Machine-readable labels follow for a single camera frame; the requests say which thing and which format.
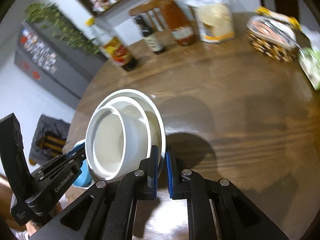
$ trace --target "bottle label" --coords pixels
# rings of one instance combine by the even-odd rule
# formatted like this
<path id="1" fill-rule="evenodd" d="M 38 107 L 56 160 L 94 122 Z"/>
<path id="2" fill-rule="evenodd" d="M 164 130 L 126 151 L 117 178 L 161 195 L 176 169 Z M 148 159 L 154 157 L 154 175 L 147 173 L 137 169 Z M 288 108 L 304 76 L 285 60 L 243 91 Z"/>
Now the bottle label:
<path id="1" fill-rule="evenodd" d="M 131 53 L 121 44 L 117 37 L 113 37 L 111 41 L 102 46 L 102 49 L 112 57 L 114 62 L 119 66 L 129 63 L 132 59 Z"/>
<path id="2" fill-rule="evenodd" d="M 149 48 L 151 49 L 151 51 L 157 52 L 160 51 L 161 49 L 163 49 L 162 44 L 158 41 L 158 39 L 156 38 L 156 36 L 154 34 L 143 38 L 145 40 L 145 42 L 147 43 L 147 45 L 149 46 Z"/>
<path id="3" fill-rule="evenodd" d="M 191 37 L 194 32 L 190 26 L 182 26 L 171 30 L 171 34 L 175 40 L 183 40 Z"/>

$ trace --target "bottle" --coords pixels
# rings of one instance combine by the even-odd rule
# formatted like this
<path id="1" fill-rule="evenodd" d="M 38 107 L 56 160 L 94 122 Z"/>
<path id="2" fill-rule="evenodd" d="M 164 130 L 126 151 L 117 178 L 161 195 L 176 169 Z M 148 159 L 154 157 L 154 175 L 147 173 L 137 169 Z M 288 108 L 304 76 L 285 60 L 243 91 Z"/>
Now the bottle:
<path id="1" fill-rule="evenodd" d="M 128 49 L 121 43 L 112 28 L 105 31 L 99 27 L 94 18 L 90 18 L 85 24 L 91 29 L 93 36 L 100 45 L 100 51 L 108 58 L 112 58 L 115 65 L 122 67 L 125 71 L 131 71 L 137 65 L 137 60 Z"/>
<path id="2" fill-rule="evenodd" d="M 176 43 L 188 46 L 196 41 L 193 27 L 174 0 L 159 0 L 159 8 Z"/>
<path id="3" fill-rule="evenodd" d="M 152 52 L 155 54 L 161 54 L 164 52 L 164 46 L 158 41 L 156 35 L 153 33 L 152 27 L 150 27 L 141 15 L 135 17 L 136 23 L 140 26 L 142 30 L 143 39 L 149 46 Z"/>

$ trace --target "metal screw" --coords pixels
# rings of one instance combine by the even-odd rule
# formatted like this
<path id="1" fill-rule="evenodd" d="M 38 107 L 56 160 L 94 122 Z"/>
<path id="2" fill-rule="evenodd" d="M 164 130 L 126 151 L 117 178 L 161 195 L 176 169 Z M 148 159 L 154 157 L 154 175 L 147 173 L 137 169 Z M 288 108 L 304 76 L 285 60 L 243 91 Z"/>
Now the metal screw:
<path id="1" fill-rule="evenodd" d="M 227 180 L 227 179 L 221 179 L 221 180 L 220 180 L 220 184 L 221 184 L 222 186 L 228 186 L 228 185 L 229 185 L 229 180 Z"/>
<path id="2" fill-rule="evenodd" d="M 144 175 L 144 171 L 143 171 L 143 170 L 136 170 L 136 171 L 134 172 L 134 174 L 135 174 L 137 177 L 141 177 L 141 176 Z"/>
<path id="3" fill-rule="evenodd" d="M 188 170 L 188 169 L 185 169 L 182 171 L 182 174 L 185 175 L 185 176 L 189 176 L 191 175 L 192 171 L 191 170 Z"/>
<path id="4" fill-rule="evenodd" d="M 107 185 L 106 182 L 103 181 L 103 180 L 99 180 L 99 181 L 96 183 L 97 188 L 103 188 L 103 187 L 105 187 L 106 185 Z"/>

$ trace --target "yellow bottle cap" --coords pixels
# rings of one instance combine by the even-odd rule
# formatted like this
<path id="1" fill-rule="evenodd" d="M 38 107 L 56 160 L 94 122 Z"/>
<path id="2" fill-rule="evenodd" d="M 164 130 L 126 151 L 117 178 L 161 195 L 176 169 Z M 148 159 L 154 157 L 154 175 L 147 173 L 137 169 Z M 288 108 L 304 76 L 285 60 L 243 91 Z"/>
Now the yellow bottle cap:
<path id="1" fill-rule="evenodd" d="M 88 27 L 94 25 L 94 23 L 95 23 L 95 20 L 93 17 L 91 17 L 90 19 L 84 22 L 84 24 L 87 25 Z"/>

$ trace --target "white label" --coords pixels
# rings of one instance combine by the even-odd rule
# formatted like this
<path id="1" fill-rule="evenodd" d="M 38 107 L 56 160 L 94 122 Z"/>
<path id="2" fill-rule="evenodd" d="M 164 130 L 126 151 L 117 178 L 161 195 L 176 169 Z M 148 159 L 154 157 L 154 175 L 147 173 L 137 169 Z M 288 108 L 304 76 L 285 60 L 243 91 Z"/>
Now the white label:
<path id="1" fill-rule="evenodd" d="M 151 51 L 160 51 L 161 49 L 163 49 L 162 44 L 158 41 L 158 39 L 155 37 L 154 34 L 143 38 L 145 40 L 145 42 L 147 43 L 147 45 L 149 46 L 149 48 L 151 49 Z"/>
<path id="2" fill-rule="evenodd" d="M 175 40 L 183 40 L 193 35 L 193 29 L 191 27 L 181 27 L 171 31 L 171 34 Z"/>

